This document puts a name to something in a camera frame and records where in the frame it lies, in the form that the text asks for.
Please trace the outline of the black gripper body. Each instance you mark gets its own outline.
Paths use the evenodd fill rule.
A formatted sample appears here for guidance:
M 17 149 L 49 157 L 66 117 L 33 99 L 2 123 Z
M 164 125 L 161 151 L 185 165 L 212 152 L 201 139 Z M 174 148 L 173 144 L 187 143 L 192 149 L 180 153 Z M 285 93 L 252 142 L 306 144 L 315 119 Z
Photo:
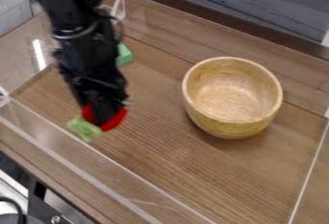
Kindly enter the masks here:
M 59 71 L 80 105 L 93 102 L 122 105 L 129 95 L 117 66 L 121 41 L 116 33 L 58 32 L 54 39 L 61 45 L 54 51 Z

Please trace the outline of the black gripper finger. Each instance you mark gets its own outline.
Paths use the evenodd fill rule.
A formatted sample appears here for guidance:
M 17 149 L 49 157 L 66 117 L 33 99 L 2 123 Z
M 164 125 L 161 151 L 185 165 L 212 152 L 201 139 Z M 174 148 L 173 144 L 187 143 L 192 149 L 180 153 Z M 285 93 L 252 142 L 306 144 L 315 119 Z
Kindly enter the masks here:
M 97 90 L 89 93 L 89 101 L 94 122 L 97 125 L 102 125 L 117 115 L 120 104 L 112 95 Z

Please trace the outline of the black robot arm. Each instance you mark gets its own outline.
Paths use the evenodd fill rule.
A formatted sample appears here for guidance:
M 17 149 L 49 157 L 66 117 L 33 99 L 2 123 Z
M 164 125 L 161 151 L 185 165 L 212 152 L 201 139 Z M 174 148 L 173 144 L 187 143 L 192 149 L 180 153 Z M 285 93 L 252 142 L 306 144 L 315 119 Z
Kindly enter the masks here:
M 82 117 L 112 130 L 128 113 L 126 79 L 117 60 L 122 28 L 100 8 L 104 0 L 37 0 L 50 19 L 59 72 L 82 107 Z

